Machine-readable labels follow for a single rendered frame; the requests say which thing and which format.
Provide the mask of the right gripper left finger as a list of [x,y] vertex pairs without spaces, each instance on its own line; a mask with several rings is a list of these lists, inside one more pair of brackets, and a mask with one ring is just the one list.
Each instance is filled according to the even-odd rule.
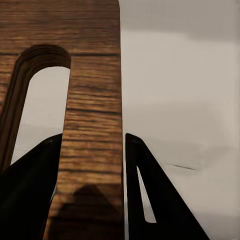
[[0,173],[0,240],[38,240],[57,184],[63,133]]

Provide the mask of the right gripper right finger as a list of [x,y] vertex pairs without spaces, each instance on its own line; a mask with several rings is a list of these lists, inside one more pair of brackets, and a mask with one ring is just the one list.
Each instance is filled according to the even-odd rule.
[[[125,135],[129,240],[210,240],[145,142]],[[137,167],[156,223],[145,220]]]

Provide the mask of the cutting board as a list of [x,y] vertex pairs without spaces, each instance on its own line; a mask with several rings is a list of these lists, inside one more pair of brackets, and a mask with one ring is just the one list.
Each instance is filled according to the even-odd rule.
[[57,181],[37,240],[125,240],[118,0],[0,0],[0,174],[30,79],[70,69]]

